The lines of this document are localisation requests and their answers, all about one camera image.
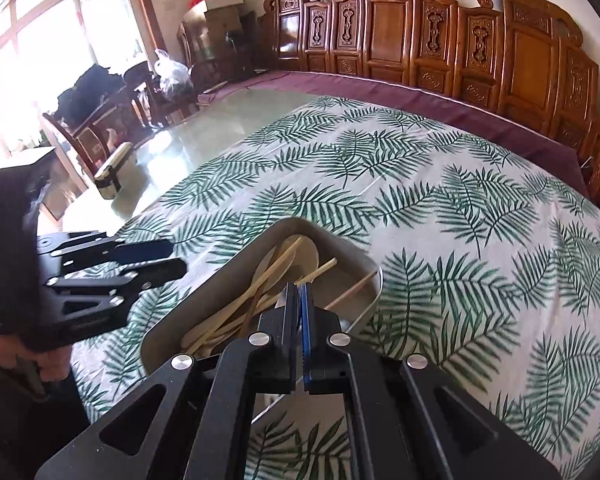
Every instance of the table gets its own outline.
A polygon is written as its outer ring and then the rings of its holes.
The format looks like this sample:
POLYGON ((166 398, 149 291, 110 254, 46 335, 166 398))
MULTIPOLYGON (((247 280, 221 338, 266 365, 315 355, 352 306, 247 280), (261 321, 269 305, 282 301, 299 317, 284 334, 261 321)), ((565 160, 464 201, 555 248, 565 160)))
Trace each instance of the table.
POLYGON ((329 96, 203 164, 120 229, 171 238, 189 272, 145 292, 126 328, 76 346, 92 418, 141 380, 144 333, 287 216, 381 263, 371 345, 426 354, 565 478, 579 473, 600 444, 600 211, 480 137, 329 96))

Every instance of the glass tabletop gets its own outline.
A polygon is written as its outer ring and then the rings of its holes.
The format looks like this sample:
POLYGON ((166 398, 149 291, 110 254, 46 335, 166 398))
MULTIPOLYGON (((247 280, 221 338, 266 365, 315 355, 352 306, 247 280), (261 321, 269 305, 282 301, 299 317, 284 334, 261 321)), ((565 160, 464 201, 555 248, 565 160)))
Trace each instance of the glass tabletop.
POLYGON ((136 150, 137 168, 114 200, 93 185, 68 206, 62 230, 115 233, 196 168, 239 140, 317 96, 268 89, 240 89, 211 102, 186 121, 158 132, 136 150))

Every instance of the chopstick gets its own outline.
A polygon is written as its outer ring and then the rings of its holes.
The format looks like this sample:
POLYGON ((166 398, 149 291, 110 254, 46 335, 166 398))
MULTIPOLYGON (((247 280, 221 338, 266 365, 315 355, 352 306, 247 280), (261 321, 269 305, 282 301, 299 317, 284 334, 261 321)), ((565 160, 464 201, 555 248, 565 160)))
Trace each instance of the chopstick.
POLYGON ((369 272, 359 282, 357 282, 355 285, 348 288, 346 291, 344 291, 342 294, 340 294, 335 300, 331 301, 326 307, 324 307, 324 310, 332 310, 334 307, 337 306, 338 303, 341 303, 342 301, 347 300, 350 296, 353 296, 357 291, 359 291, 361 288, 363 288, 363 286, 365 286, 368 282, 370 282, 372 277, 374 277, 377 273, 378 273, 377 270, 369 272))
MULTIPOLYGON (((273 256, 271 256, 271 260, 269 261, 269 266, 273 265, 275 261, 280 257, 280 253, 282 252, 282 244, 278 245, 273 252, 273 256)), ((259 303, 262 294, 264 293, 264 288, 267 285, 267 282, 263 282, 262 285, 258 287, 256 293, 253 295, 251 299, 251 305, 249 305, 249 309, 247 310, 246 315, 244 316, 244 321, 242 321, 242 326, 240 327, 240 331, 238 332, 238 337, 244 337, 249 333, 249 325, 251 324, 251 320, 253 319, 253 314, 255 314, 257 303, 259 303)))
MULTIPOLYGON (((327 272, 327 270, 330 270, 333 267, 335 267, 336 264, 337 264, 337 260, 336 260, 336 258, 333 258, 332 260, 327 261, 323 266, 318 267, 318 269, 314 270, 312 273, 307 274, 303 278, 297 280, 295 282, 295 284, 302 285, 302 283, 312 282, 318 276, 321 276, 325 272, 327 272)), ((282 295, 282 293, 276 294, 275 296, 272 296, 271 298, 260 301, 260 303, 257 305, 257 307, 255 309, 254 314, 260 314, 261 312, 263 312, 270 306, 275 305, 281 295, 282 295)), ((235 319, 235 320, 231 321, 230 323, 227 323, 226 325, 220 327, 218 330, 215 331, 214 335, 222 335, 224 333, 230 332, 231 330, 235 329, 235 327, 239 326, 240 323, 242 323, 244 316, 240 316, 240 317, 238 317, 238 319, 235 319)))
POLYGON ((226 320, 231 317, 242 304, 251 297, 257 290, 261 287, 262 284, 266 283, 271 275, 282 266, 285 262, 285 257, 295 254, 298 246, 300 245, 302 238, 298 238, 294 241, 291 246, 278 258, 276 262, 274 262, 267 270, 265 270, 262 275, 253 283, 240 297, 231 301, 227 306, 225 306, 220 312, 217 321, 212 325, 212 327, 199 338, 195 343, 191 345, 187 353, 195 352, 200 346, 202 346, 206 340, 221 327, 226 320))

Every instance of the wooden stick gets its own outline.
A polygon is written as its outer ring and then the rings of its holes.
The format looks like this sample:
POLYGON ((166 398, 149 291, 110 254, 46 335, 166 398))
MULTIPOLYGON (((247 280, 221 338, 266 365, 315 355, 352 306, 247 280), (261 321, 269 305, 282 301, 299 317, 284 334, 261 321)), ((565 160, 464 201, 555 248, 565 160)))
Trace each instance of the wooden stick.
POLYGON ((294 241, 291 244, 291 246, 282 254, 282 256, 280 256, 280 258, 276 262, 274 262, 273 265, 271 265, 267 270, 265 270, 262 273, 262 275, 255 281, 255 283, 253 283, 246 290, 246 292, 244 292, 244 294, 242 294, 239 298, 236 298, 235 300, 231 301, 231 303, 229 303, 227 306, 225 306, 220 311, 220 315, 218 316, 217 321, 212 325, 212 327, 201 338, 199 338, 195 343, 193 343, 193 345, 191 345, 191 348, 189 349, 190 352, 195 352, 198 348, 200 348, 200 346, 202 346, 206 342, 206 340, 216 330, 219 329, 219 327, 226 323, 226 320, 229 317, 231 317, 248 298, 255 294, 255 292, 257 292, 257 289, 259 289, 263 283, 266 283, 274 272, 276 272, 282 265, 284 265, 285 258, 292 258, 295 255, 295 251, 297 250, 301 242, 302 238, 298 238, 296 241, 294 241))
POLYGON ((275 266, 271 265, 267 270, 265 270, 265 272, 262 273, 262 275, 260 275, 260 277, 254 283, 251 284, 251 286, 247 289, 246 292, 244 292, 244 294, 242 294, 240 297, 236 298, 235 300, 231 301, 231 303, 229 303, 227 306, 225 306, 224 308, 222 308, 221 310, 219 310, 212 316, 209 316, 207 319, 198 323, 191 330, 189 330, 185 334, 185 336, 182 338, 182 341, 180 341, 180 346, 182 348, 187 348, 187 347, 191 346, 194 342, 196 342, 199 338, 201 338, 205 333, 207 333, 209 330, 211 330, 212 327, 214 327, 216 325, 216 323, 219 319, 223 319, 223 321, 221 323, 221 325, 222 325, 224 323, 224 321, 226 321, 226 319, 228 319, 228 317, 230 317, 231 314, 233 314, 235 312, 235 310, 237 310, 248 298, 250 298, 254 294, 254 292, 256 292, 256 290, 259 288, 260 285, 262 285, 262 283, 266 283, 269 280, 269 277, 271 276, 271 274, 276 272, 276 270, 278 270, 278 268, 284 264, 285 258, 287 258, 287 257, 292 258, 294 256, 295 250, 297 249, 297 246, 298 246, 300 240, 301 240, 301 238, 298 238, 282 254, 282 256, 280 256, 276 260, 275 266), (224 317, 226 312, 228 312, 230 309, 233 309, 231 314, 229 314, 228 317, 224 317))
MULTIPOLYGON (((273 252, 273 256, 271 256, 271 260, 269 261, 269 267, 275 263, 275 261, 280 257, 280 253, 282 252, 282 244, 278 245, 273 252)), ((264 288, 267 285, 267 282, 262 283, 259 288, 256 290, 256 293, 253 295, 251 299, 251 304, 249 305, 249 309, 247 310, 246 315, 244 316, 244 321, 242 321, 242 326, 240 327, 240 331, 238 332, 238 337, 244 337, 249 333, 249 325, 251 324, 251 320, 253 319, 253 314, 255 314, 257 303, 259 303, 262 294, 264 293, 264 288)))
POLYGON ((372 277, 374 277, 377 273, 378 273, 377 270, 374 270, 373 272, 369 272, 359 282, 357 282, 355 285, 351 286, 350 288, 347 288, 347 290, 345 290, 342 294, 340 294, 335 300, 331 301, 326 307, 324 307, 324 310, 332 310, 333 308, 335 308, 337 306, 338 303, 341 303, 342 301, 349 299, 350 296, 353 296, 357 291, 359 291, 361 288, 363 288, 363 286, 365 286, 368 282, 370 282, 372 277))
MULTIPOLYGON (((332 260, 327 261, 323 266, 318 267, 318 269, 315 270, 314 272, 312 272, 311 274, 307 274, 303 278, 299 279, 297 282, 295 282, 295 284, 302 285, 302 283, 312 282, 313 280, 315 280, 315 278, 317 278, 318 276, 321 276, 322 274, 327 272, 327 270, 332 269, 334 266, 336 266, 336 264, 337 264, 337 260, 335 258, 333 258, 332 260)), ((276 294, 275 296, 272 296, 271 298, 268 298, 268 299, 260 300, 259 304, 256 307, 254 314, 260 314, 263 311, 265 311, 267 308, 275 305, 281 295, 282 295, 282 293, 276 294)), ((224 333, 230 332, 231 330, 235 329, 235 327, 239 326, 240 323, 242 323, 243 319, 244 319, 244 316, 240 316, 240 317, 238 317, 238 319, 234 319, 230 323, 227 323, 226 325, 224 325, 221 328, 219 328, 218 330, 216 330, 214 335, 222 335, 224 333)))

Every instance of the carved wooden backrest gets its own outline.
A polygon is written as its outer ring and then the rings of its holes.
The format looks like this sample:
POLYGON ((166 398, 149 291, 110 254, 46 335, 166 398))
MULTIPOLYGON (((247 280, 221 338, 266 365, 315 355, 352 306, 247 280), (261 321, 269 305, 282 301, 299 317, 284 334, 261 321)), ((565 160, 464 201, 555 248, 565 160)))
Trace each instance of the carved wooden backrest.
POLYGON ((597 163, 598 66, 581 49, 580 27, 546 0, 502 0, 502 11, 477 1, 466 8, 456 0, 266 0, 265 49, 280 69, 451 96, 597 163))

